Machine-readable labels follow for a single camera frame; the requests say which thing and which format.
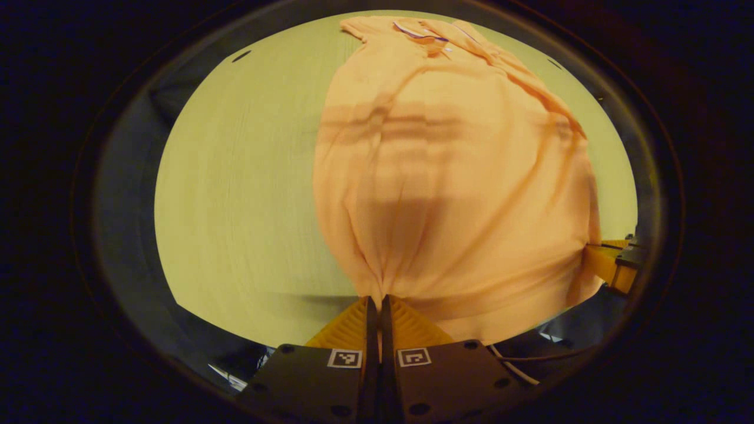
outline light wood grain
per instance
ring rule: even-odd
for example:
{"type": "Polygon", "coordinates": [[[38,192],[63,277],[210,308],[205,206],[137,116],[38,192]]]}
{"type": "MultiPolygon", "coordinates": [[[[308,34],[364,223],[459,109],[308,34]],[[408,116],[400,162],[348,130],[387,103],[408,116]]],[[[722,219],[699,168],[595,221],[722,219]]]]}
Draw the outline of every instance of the light wood grain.
{"type": "MultiPolygon", "coordinates": [[[[370,11],[267,37],[207,76],[167,141],[155,193],[155,231],[167,282],[178,304],[247,339],[303,344],[355,301],[317,227],[311,176],[330,80],[361,44],[340,31],[339,21],[363,14],[453,21],[370,11]]],[[[603,238],[633,232],[633,176],[599,104],[543,53],[477,28],[539,75],[582,123],[603,238]]]]}

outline screw hole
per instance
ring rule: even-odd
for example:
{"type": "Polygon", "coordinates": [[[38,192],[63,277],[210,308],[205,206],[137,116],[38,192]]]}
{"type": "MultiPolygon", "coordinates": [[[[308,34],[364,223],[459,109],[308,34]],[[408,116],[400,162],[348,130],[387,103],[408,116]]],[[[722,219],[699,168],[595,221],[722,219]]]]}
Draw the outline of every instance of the screw hole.
{"type": "Polygon", "coordinates": [[[235,59],[233,59],[233,62],[235,62],[236,60],[240,60],[241,58],[243,58],[244,56],[246,56],[249,53],[251,53],[251,50],[247,50],[247,51],[239,54],[235,59]]]}
{"type": "Polygon", "coordinates": [[[510,379],[506,378],[506,377],[503,377],[503,378],[501,378],[501,379],[499,379],[498,381],[495,382],[495,387],[497,387],[498,389],[502,389],[502,388],[506,387],[509,384],[510,384],[510,379]]]}
{"type": "Polygon", "coordinates": [[[411,415],[424,415],[429,412],[430,408],[427,404],[413,404],[409,408],[411,415]]]}
{"type": "Polygon", "coordinates": [[[349,416],[351,415],[351,408],[343,405],[333,405],[330,407],[330,412],[335,416],[349,416]]]}

